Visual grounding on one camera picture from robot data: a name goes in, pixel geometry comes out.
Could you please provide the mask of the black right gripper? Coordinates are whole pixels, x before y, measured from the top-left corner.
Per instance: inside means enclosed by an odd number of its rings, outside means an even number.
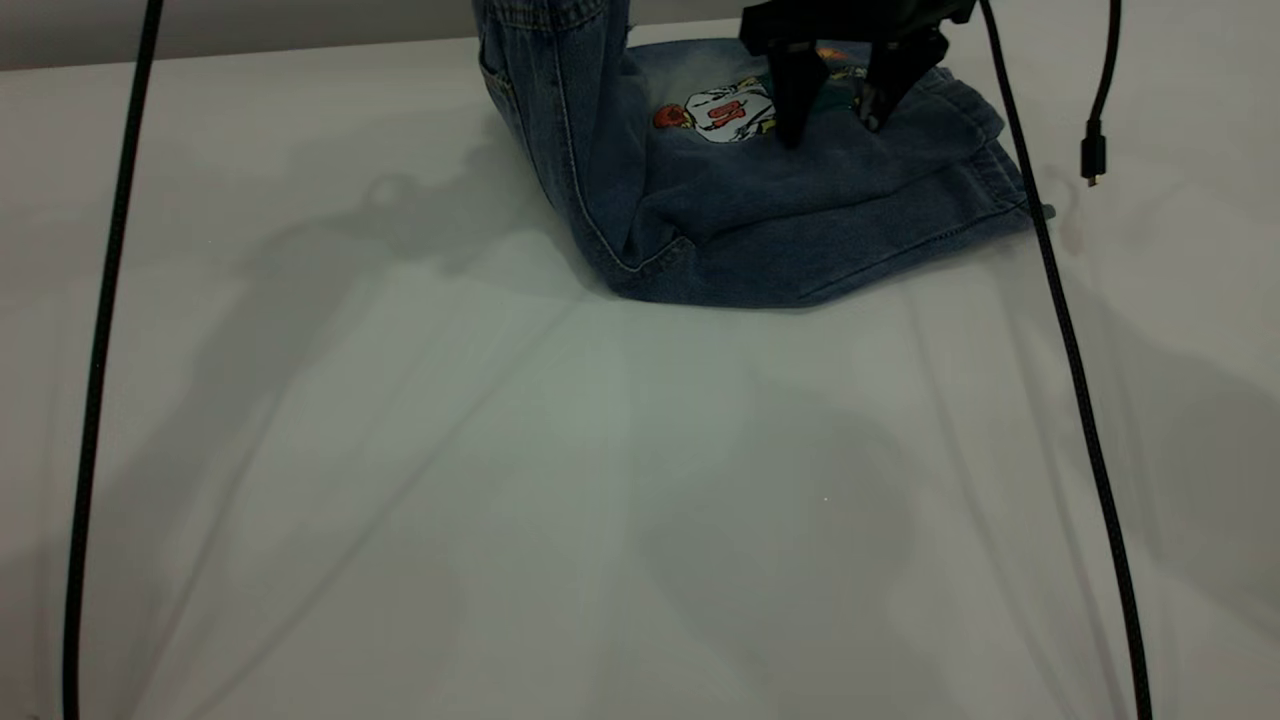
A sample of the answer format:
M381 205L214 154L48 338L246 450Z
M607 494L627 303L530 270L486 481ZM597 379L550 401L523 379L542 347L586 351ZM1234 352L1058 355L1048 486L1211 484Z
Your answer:
M940 24L969 22L974 1L765 1L742 9L739 38L768 54L780 142L796 149L829 78L818 40L873 44L859 120L879 133L908 92L945 58Z

